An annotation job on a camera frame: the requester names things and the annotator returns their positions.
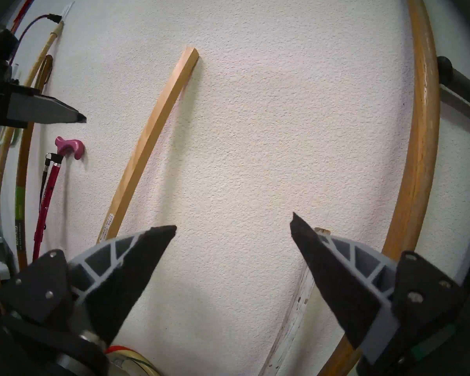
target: red cable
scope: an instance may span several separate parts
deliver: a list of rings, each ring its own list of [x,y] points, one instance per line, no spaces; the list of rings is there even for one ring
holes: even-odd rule
[[[14,19],[14,23],[12,25],[11,31],[13,34],[16,33],[17,28],[19,28],[19,24],[21,24],[21,21],[23,21],[24,15],[28,11],[29,7],[32,6],[34,0],[26,0],[21,7],[21,10],[17,14],[16,18]]]
[[[105,354],[110,354],[111,352],[116,352],[117,350],[129,350],[131,352],[135,352],[135,350],[129,349],[126,346],[121,345],[112,345],[108,349],[105,350]]]
[[[58,178],[59,170],[61,168],[60,164],[54,163],[52,165],[51,173],[49,179],[47,179],[47,185],[45,186],[45,193],[43,195],[42,207],[40,213],[38,214],[38,221],[36,222],[36,231],[34,236],[34,247],[33,247],[33,261],[38,259],[40,254],[40,244],[43,240],[43,228],[45,226],[45,220],[47,219],[47,211],[49,210],[49,204],[51,203],[52,192],[54,191],[54,185],[56,184],[56,179]]]

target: purple cable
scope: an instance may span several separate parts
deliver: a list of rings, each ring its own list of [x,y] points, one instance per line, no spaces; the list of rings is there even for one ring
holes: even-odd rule
[[[28,29],[33,25],[35,24],[38,20],[40,19],[46,19],[47,17],[49,17],[48,14],[42,14],[41,16],[38,16],[35,20],[33,20],[32,22],[30,22],[28,24],[28,26],[26,27],[26,29],[23,31],[23,33],[21,34],[21,37],[19,38],[19,42],[17,43],[17,48],[16,50],[14,51],[14,53],[12,54],[12,58],[10,58],[10,62],[9,62],[9,66],[12,66],[12,62],[14,61],[14,58],[15,58],[15,54],[17,52],[17,50],[19,49],[19,45],[21,44],[21,40],[23,40],[23,37],[24,35],[26,34],[26,32],[28,31]]]

